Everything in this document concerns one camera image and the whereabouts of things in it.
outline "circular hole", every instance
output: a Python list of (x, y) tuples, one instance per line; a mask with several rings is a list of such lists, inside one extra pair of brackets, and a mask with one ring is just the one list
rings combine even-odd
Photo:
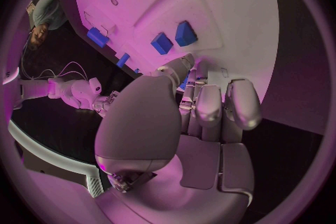
[(117, 0), (111, 0), (112, 4), (117, 6), (118, 5), (118, 1)]

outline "white surface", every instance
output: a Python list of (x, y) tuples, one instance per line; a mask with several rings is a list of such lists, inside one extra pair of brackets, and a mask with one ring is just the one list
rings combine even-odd
[(71, 158), (66, 158), (57, 154), (42, 145), (38, 144), (27, 136), (13, 121), (10, 121), (8, 130), (12, 137), (21, 144), (29, 152), (38, 158), (59, 168), (90, 176), (92, 178), (99, 178), (99, 171), (95, 165), (86, 164), (84, 162), (75, 161)]
[[(108, 46), (118, 58), (128, 53), (126, 65), (131, 69), (147, 73), (191, 52), (197, 62), (205, 59), (209, 63), (208, 83), (219, 85), (222, 96), (232, 79), (243, 77), (254, 84), (263, 100), (277, 54), (277, 0), (117, 1), (117, 6), (111, 0), (77, 0), (77, 5), (85, 27), (92, 27), (84, 15), (90, 10), (91, 22), (112, 29), (104, 30), (110, 38)], [(181, 48), (175, 33), (184, 20), (190, 22), (199, 41)], [(162, 31), (174, 46), (161, 56), (150, 42)]]

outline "person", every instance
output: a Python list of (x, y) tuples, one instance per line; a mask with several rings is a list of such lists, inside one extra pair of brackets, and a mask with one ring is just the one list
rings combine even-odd
[(58, 0), (40, 0), (32, 14), (35, 27), (28, 40), (28, 48), (36, 50), (48, 35), (49, 30), (61, 27), (67, 18)]

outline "blue object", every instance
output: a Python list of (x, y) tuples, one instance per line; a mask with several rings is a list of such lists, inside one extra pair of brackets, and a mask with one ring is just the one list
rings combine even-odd
[(116, 63), (116, 66), (118, 67), (123, 67), (125, 62), (129, 59), (129, 55), (127, 53), (125, 53), (122, 58)]
[(94, 27), (91, 28), (86, 35), (101, 48), (103, 48), (106, 45), (106, 43), (110, 40), (106, 36), (103, 36), (101, 32)]
[(175, 40), (180, 46), (188, 46), (198, 40), (189, 22), (181, 22), (176, 31)]
[(167, 54), (172, 48), (172, 42), (164, 32), (159, 33), (151, 42), (152, 46), (161, 54)]
[(188, 72), (188, 75), (187, 75), (187, 77), (185, 78), (185, 80), (184, 80), (184, 81), (182, 82), (182, 84), (180, 85), (180, 88), (181, 88), (182, 90), (185, 90), (186, 84), (188, 83), (189, 73), (190, 73), (190, 71)]

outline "man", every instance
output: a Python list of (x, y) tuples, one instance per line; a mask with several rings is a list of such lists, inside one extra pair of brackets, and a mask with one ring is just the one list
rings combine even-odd
[(67, 21), (58, 0), (40, 0), (36, 4), (32, 19), (35, 27), (28, 42), (31, 50), (36, 50), (44, 42), (49, 30), (55, 30)]

